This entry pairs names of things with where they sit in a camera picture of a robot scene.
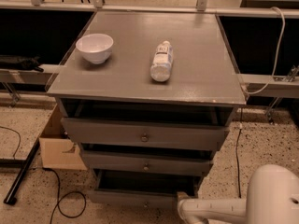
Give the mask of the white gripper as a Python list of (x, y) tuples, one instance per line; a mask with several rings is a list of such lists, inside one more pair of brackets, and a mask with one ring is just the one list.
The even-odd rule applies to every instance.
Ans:
[(205, 209), (195, 199), (188, 199), (189, 196), (179, 191), (178, 196), (178, 215), (185, 224), (209, 224), (204, 217)]

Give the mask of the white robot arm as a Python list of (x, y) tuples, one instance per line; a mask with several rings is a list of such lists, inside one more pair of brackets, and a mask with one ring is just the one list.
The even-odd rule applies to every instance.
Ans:
[(299, 177), (266, 164), (251, 176), (246, 199), (203, 200), (179, 194), (178, 215), (186, 224), (299, 224)]

